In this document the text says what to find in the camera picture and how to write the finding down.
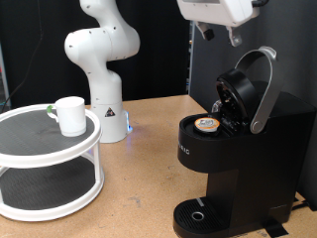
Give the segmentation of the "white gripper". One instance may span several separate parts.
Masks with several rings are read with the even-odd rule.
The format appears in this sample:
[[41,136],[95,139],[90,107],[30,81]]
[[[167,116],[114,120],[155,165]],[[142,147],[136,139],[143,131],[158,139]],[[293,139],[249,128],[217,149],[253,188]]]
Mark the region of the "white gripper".
[[206,41],[214,38],[214,32],[207,24],[227,26],[229,40],[233,47],[242,42],[239,26],[257,17],[260,13],[253,0],[176,0],[181,15],[196,21],[195,25]]

